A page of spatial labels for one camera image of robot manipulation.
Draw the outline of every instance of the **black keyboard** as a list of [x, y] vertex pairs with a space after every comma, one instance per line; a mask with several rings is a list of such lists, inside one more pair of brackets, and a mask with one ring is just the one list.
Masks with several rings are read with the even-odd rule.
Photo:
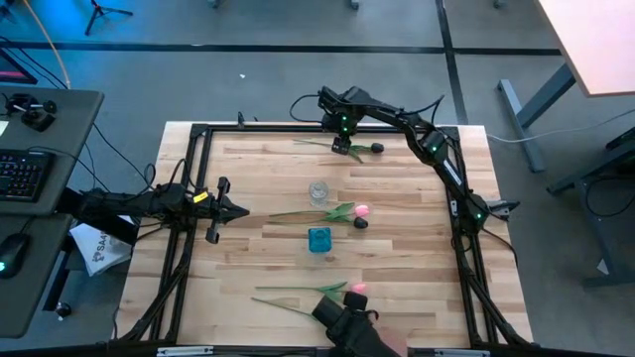
[[37, 151], [0, 150], [0, 201], [37, 201], [54, 157]]

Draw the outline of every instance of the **clear glass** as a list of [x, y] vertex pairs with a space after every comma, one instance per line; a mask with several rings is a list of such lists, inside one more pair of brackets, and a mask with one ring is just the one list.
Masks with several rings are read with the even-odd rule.
[[309, 196], [313, 207], [322, 208], [328, 203], [328, 185], [322, 181], [309, 185]]

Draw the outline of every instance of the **blue cube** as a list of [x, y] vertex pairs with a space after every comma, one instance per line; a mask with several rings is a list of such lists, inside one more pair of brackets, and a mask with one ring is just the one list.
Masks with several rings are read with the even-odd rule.
[[309, 251], [312, 253], [327, 253], [332, 248], [330, 228], [309, 229]]

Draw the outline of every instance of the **floor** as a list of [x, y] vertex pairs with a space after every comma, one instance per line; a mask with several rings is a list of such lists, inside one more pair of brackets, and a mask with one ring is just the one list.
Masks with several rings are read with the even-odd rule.
[[[362, 0], [353, 12], [344, 0], [227, 0], [217, 10], [204, 0], [187, 5], [104, 0], [103, 5], [135, 15], [108, 15], [96, 22], [90, 37], [83, 35], [91, 13], [87, 0], [34, 0], [33, 6], [63, 44], [72, 87], [105, 93], [98, 117], [104, 134], [143, 167], [155, 161], [166, 121], [234, 120], [237, 111], [261, 121], [289, 120], [291, 102], [322, 85], [337, 90], [358, 85], [406, 108], [444, 93], [438, 123], [485, 125], [491, 134], [512, 138], [497, 81], [510, 79], [526, 101], [564, 60], [551, 51], [556, 41], [533, 1], [508, 3], [496, 10], [491, 0]], [[39, 46], [44, 38], [21, 4], [14, 6], [14, 16], [15, 23], [0, 23], [0, 33]], [[449, 36], [443, 37], [445, 25]], [[445, 51], [450, 46], [471, 50]], [[497, 50], [461, 55], [484, 49]], [[60, 74], [50, 51], [29, 53]], [[587, 99], [575, 85], [532, 132], [598, 123], [631, 107], [633, 97]], [[318, 118], [319, 111], [308, 103], [298, 107], [298, 115]], [[539, 175], [529, 173], [520, 147], [490, 142], [503, 197], [522, 202], [510, 230], [534, 338], [544, 346], [622, 355], [635, 351], [635, 286], [582, 288], [582, 279], [599, 275], [599, 248], [576, 195], [552, 197], [545, 191], [632, 126], [631, 117], [540, 139], [549, 169]], [[111, 189], [141, 187], [97, 136], [88, 143], [97, 173]], [[74, 188], [90, 183], [81, 170], [71, 178]], [[624, 215], [634, 213], [629, 209]], [[72, 273], [63, 299], [73, 306], [73, 315], [58, 322], [52, 313], [38, 312], [24, 338], [0, 340], [0, 349], [107, 339], [124, 281], [117, 273], [94, 278]]]

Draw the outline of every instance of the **white cable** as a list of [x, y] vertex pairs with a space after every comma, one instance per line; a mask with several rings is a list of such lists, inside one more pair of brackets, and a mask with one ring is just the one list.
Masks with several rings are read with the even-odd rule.
[[596, 127], [598, 127], [600, 125], [607, 124], [607, 123], [609, 123], [609, 122], [611, 122], [611, 121], [613, 121], [615, 119], [619, 119], [619, 118], [621, 118], [621, 117], [623, 117], [625, 115], [628, 115], [628, 114], [630, 114], [632, 112], [635, 112], [635, 108], [627, 110], [627, 111], [623, 112], [622, 114], [616, 115], [616, 116], [614, 116], [612, 118], [606, 119], [603, 122], [599, 122], [597, 124], [593, 124], [593, 125], [589, 125], [589, 126], [581, 127], [581, 128], [554, 130], [553, 132], [539, 134], [539, 135], [536, 135], [536, 136], [533, 136], [533, 137], [530, 137], [530, 138], [525, 138], [525, 139], [508, 140], [508, 139], [499, 138], [499, 137], [491, 135], [491, 134], [487, 134], [487, 137], [491, 138], [491, 139], [494, 139], [494, 140], [497, 140], [497, 141], [502, 142], [502, 143], [507, 143], [507, 144], [524, 143], [524, 142], [527, 142], [527, 141], [535, 140], [535, 139], [546, 137], [546, 136], [549, 136], [549, 135], [554, 135], [554, 134], [559, 134], [559, 133], [570, 133], [570, 132], [576, 132], [576, 131], [593, 129], [593, 128], [596, 128]]
[[68, 72], [66, 71], [66, 67], [64, 66], [64, 62], [62, 61], [62, 58], [60, 57], [60, 54], [58, 53], [58, 49], [56, 49], [56, 46], [53, 45], [53, 41], [51, 40], [51, 37], [49, 36], [49, 33], [47, 32], [47, 29], [45, 29], [44, 25], [42, 25], [42, 22], [40, 21], [40, 18], [38, 18], [38, 15], [36, 15], [36, 12], [33, 11], [33, 9], [31, 8], [31, 5], [29, 4], [29, 0], [23, 0], [23, 1], [24, 1], [24, 4], [29, 9], [29, 12], [31, 13], [33, 18], [38, 23], [38, 26], [40, 26], [40, 30], [42, 30], [42, 33], [47, 38], [47, 41], [49, 42], [49, 45], [51, 45], [51, 49], [53, 49], [53, 53], [56, 55], [56, 58], [58, 59], [58, 63], [60, 64], [60, 67], [62, 68], [63, 78], [66, 81], [66, 88], [70, 89], [70, 78], [68, 77]]

